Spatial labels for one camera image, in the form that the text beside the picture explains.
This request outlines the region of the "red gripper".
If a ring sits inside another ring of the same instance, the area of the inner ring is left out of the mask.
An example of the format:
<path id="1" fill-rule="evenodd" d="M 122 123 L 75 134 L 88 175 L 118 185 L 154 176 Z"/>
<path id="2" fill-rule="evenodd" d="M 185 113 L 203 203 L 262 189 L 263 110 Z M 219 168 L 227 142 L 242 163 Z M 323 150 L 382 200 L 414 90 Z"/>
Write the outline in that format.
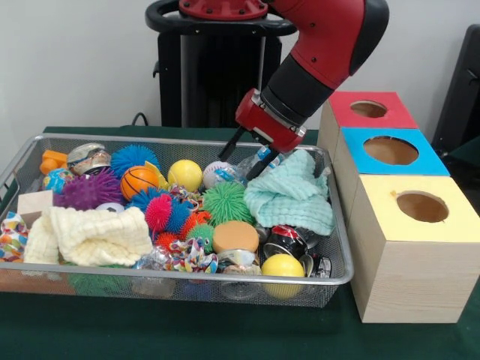
<path id="1" fill-rule="evenodd" d="M 240 125 L 232 138 L 218 155 L 220 161 L 226 162 L 236 149 L 237 142 L 245 131 L 259 142 L 269 145 L 268 153 L 260 158 L 248 171 L 246 179 L 255 179 L 279 155 L 287 153 L 298 146 L 306 135 L 306 128 L 290 124 L 274 114 L 260 97 L 260 91 L 252 88 L 241 100 L 235 111 L 235 120 Z"/>

